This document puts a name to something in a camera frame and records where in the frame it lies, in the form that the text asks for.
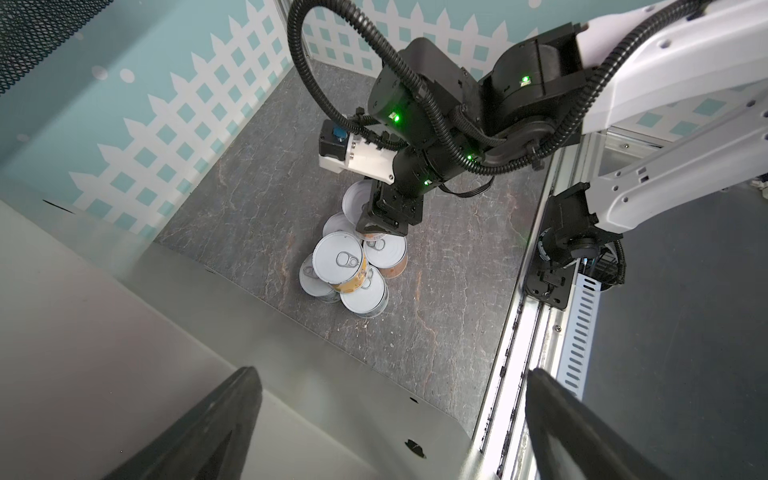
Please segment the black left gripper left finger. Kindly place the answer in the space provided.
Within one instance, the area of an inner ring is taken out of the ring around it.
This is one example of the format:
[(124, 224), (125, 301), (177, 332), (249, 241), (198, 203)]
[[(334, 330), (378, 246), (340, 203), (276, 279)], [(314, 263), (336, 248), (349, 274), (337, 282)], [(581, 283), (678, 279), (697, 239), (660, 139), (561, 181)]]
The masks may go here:
[(262, 405), (257, 370), (236, 370), (108, 479), (238, 479)]

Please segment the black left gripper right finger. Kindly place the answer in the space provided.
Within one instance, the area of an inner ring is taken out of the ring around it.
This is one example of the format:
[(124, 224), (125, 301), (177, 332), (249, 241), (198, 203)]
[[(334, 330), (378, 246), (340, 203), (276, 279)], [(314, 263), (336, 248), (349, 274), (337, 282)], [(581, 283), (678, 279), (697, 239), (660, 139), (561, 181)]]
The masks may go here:
[(542, 479), (667, 479), (547, 371), (527, 374), (526, 423)]

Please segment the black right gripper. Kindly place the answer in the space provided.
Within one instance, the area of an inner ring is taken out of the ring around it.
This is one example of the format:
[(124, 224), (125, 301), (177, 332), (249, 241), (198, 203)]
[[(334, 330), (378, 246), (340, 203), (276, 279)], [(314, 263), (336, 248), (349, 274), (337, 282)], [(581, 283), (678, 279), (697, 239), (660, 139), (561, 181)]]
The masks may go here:
[(406, 237), (410, 226), (422, 222), (423, 208), (423, 197), (406, 197), (393, 186), (374, 180), (355, 227), (362, 234)]

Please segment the yellow label can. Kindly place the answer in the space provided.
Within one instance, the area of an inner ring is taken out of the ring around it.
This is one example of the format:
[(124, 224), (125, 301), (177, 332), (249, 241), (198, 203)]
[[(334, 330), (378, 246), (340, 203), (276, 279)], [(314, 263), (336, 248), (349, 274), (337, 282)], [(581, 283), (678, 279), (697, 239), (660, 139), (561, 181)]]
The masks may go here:
[(324, 236), (315, 246), (312, 266), (320, 280), (339, 293), (352, 293), (362, 287), (367, 260), (359, 239), (337, 231)]

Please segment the pink label can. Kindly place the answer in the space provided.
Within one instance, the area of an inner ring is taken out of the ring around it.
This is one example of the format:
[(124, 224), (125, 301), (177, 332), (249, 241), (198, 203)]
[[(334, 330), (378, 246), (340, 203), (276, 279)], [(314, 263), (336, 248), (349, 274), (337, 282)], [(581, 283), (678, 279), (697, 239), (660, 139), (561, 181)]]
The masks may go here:
[(360, 180), (352, 184), (342, 198), (342, 212), (353, 225), (359, 222), (364, 206), (369, 202), (375, 182), (371, 179)]

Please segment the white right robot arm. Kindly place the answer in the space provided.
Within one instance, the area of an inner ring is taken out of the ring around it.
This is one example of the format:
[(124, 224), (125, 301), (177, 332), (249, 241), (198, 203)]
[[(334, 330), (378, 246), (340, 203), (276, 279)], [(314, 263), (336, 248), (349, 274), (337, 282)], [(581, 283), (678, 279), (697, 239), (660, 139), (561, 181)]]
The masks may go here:
[[(288, 47), (326, 115), (321, 165), (373, 183), (352, 217), (363, 234), (405, 236), (422, 221), (425, 195), (461, 173), (493, 180), (539, 170), (586, 134), (767, 76), (763, 1), (665, 1), (566, 24), (508, 48), (478, 80), (430, 40), (396, 50), (354, 3), (327, 1), (324, 8), (382, 62), (367, 107), (347, 116), (324, 94), (304, 53), (304, 21), (315, 8), (313, 1), (291, 5)], [(564, 309), (581, 260), (597, 269), (604, 288), (622, 284), (627, 231), (766, 170), (767, 96), (758, 93), (640, 163), (550, 197), (525, 292)]]

